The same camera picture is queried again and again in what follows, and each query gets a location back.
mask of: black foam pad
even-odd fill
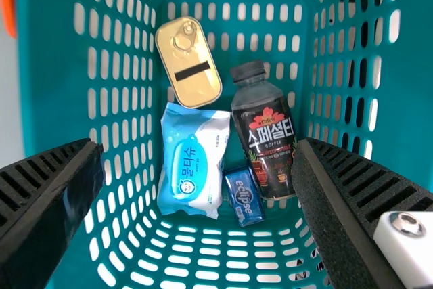
[[[433,195],[341,148],[300,141],[294,189],[334,288],[404,288],[373,242],[389,210],[431,210]]]
[[[104,182],[83,139],[0,169],[0,288],[44,288]]]

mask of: blue mint box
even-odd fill
[[[225,173],[231,205],[245,227],[265,220],[260,194],[254,184],[248,167],[230,170]]]

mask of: blue label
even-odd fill
[[[203,190],[208,161],[195,135],[180,141],[173,157],[172,191],[178,200],[195,200]]]

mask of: black tape strip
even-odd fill
[[[189,67],[185,70],[179,71],[175,73],[176,81],[181,81],[182,79],[186,79],[191,77],[199,72],[205,71],[206,69],[210,69],[209,62],[202,62],[201,64],[196,64],[195,66]]]

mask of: pull tab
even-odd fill
[[[194,47],[197,28],[192,21],[184,23],[173,37],[173,45],[179,51],[189,52]]]

